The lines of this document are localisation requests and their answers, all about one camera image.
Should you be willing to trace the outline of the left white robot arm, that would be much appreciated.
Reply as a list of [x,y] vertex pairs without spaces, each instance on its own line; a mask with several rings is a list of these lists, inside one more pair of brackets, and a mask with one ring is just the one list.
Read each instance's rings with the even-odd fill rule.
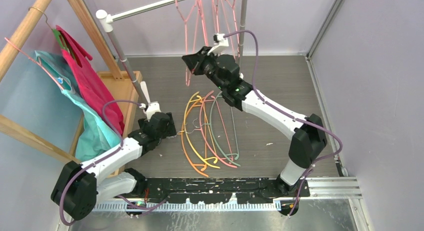
[[150,119],[139,119],[138,125],[139,129],[101,155],[64,165],[50,195],[60,213],[79,221],[98,203],[123,194],[138,198],[145,193],[147,179],[134,168],[116,176],[110,176],[111,173],[154,150],[163,139],[176,136],[177,130],[171,112],[156,112]]

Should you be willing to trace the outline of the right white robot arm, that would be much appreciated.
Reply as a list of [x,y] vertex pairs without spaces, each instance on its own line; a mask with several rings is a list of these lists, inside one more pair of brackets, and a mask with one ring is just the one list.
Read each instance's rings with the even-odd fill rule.
[[260,118],[290,140],[289,160],[278,176],[277,189],[281,195],[291,196],[298,180],[327,146],[322,119],[314,113],[296,113],[264,96],[244,80],[232,55],[213,54],[211,47],[204,46],[181,59],[190,73],[211,80],[229,106]]

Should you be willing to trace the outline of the yellow plastic hanger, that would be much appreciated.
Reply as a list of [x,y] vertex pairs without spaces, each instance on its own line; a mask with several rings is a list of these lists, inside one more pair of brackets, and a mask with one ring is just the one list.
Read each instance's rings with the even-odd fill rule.
[[[194,170],[196,172],[198,172],[199,174],[201,174],[202,176],[205,177],[209,177],[206,173],[204,173],[204,171],[207,169],[207,167],[211,167],[214,169],[220,169],[220,166],[217,166],[216,164],[218,163],[218,161],[223,162],[223,160],[217,155],[216,153],[216,149],[215,148],[211,148],[211,146],[208,143],[208,139],[206,138],[204,131],[206,130],[202,128],[203,125],[206,125],[206,121],[208,121],[207,119],[207,115],[204,114],[204,123],[200,123],[199,127],[196,127],[193,131],[191,132],[187,132],[187,118],[191,112],[191,110],[195,107],[199,107],[199,117],[202,117],[202,111],[204,111],[204,104],[206,102],[209,102],[209,100],[207,100],[207,98],[213,93],[214,91],[210,91],[206,96],[202,97],[199,95],[199,91],[197,91],[196,93],[194,93],[189,101],[187,102],[186,106],[185,106],[185,110],[184,110],[184,115],[183,115],[183,122],[181,125],[181,131],[179,132],[179,134],[181,135],[181,145],[182,145],[182,150],[189,162],[189,164],[194,168]],[[204,151],[204,156],[202,156],[194,147],[194,145],[192,144],[189,134],[191,134],[194,131],[200,131],[203,137],[203,141],[204,141],[204,146],[205,146],[205,151]],[[187,150],[186,150],[186,146],[185,146],[185,141],[184,141],[184,137],[186,138],[189,146],[191,147],[192,151],[196,154],[196,156],[201,160],[201,163],[193,163],[192,159],[190,158]]]

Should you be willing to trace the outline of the orange plastic hanger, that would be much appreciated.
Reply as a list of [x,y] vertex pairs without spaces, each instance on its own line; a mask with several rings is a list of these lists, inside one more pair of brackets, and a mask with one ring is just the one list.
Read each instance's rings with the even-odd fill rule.
[[[201,176],[208,178],[209,175],[205,173],[206,169],[208,167],[211,167],[211,165],[207,161],[207,157],[202,156],[194,147],[193,143],[190,140],[189,137],[189,131],[187,131],[187,119],[188,116],[193,109],[194,106],[196,106],[200,101],[203,101],[203,98],[199,97],[199,92],[195,92],[187,101],[184,112],[183,112],[183,118],[182,118],[182,124],[181,129],[178,132],[180,135],[180,141],[181,141],[181,147],[182,151],[184,153],[185,158],[187,159],[189,165]],[[200,163],[193,162],[191,159],[191,156],[189,154],[189,151],[186,148],[186,144],[188,144],[191,151],[195,154],[195,156],[200,160]]]

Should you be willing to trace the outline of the wooden clothes rack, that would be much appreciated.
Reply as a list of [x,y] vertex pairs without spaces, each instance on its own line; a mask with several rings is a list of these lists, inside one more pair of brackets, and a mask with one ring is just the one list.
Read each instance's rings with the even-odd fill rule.
[[58,148],[69,151],[76,143],[81,111],[59,91],[57,85],[27,55],[34,50],[52,53],[59,46],[50,25],[59,25],[92,55],[92,67],[99,72],[111,93],[136,98],[128,75],[116,59],[98,24],[92,0],[52,0],[46,7],[47,23],[42,23],[42,6],[36,0],[0,0],[0,38],[12,37],[27,14],[35,16],[35,25],[26,31],[25,54],[18,54],[17,41],[10,47],[13,61],[2,59],[7,72],[0,75],[0,116],[12,127],[24,128]]

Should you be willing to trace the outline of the teal t-shirt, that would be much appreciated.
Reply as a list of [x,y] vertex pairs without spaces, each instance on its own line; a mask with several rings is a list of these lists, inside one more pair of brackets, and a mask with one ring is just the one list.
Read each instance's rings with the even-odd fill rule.
[[75,157],[87,161],[118,145],[121,141],[119,136],[82,98],[82,89],[65,59],[54,53],[36,50],[35,60],[61,85],[61,93],[82,110],[83,131],[77,141]]

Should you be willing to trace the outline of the red t-shirt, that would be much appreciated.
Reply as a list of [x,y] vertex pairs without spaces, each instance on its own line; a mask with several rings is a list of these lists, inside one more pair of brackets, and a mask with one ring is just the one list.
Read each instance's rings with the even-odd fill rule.
[[118,104],[109,104],[105,108],[105,113],[102,113],[104,105],[113,101],[114,97],[91,66],[90,61],[93,57],[63,28],[57,25],[56,30],[60,32],[74,54],[62,50],[62,56],[73,73],[80,95],[102,120],[109,120],[109,126],[122,135],[125,129],[124,116]]

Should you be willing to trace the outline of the silver metal clothes rack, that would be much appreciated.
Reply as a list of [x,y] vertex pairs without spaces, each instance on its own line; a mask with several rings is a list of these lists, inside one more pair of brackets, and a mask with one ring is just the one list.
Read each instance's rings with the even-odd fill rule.
[[[195,0],[177,0],[181,12],[186,16]],[[186,97],[195,91],[211,91],[216,87],[204,76],[191,74],[181,57],[185,54],[184,23],[175,7],[175,0],[97,0],[98,15],[105,15],[101,26],[111,27],[107,33],[117,52],[129,57],[131,65],[141,70],[147,86],[144,99],[164,100],[170,95]],[[208,46],[214,44],[212,2],[202,0],[206,20]],[[248,0],[236,1],[238,30],[247,21]],[[194,33],[196,14],[188,22],[189,35]],[[220,33],[227,34],[227,26],[219,1]],[[196,48],[192,51],[189,40],[188,54],[197,52],[204,45],[203,37],[197,36]]]

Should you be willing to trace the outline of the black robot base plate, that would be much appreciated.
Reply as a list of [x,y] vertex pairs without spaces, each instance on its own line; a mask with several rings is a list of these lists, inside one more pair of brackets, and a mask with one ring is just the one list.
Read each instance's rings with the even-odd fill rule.
[[300,198],[309,197],[308,182],[299,180],[287,186],[279,178],[224,177],[224,178],[146,178],[140,177],[127,199],[140,198],[145,204],[165,201],[169,205],[227,205],[231,198],[236,205],[278,204],[283,215],[296,214]]

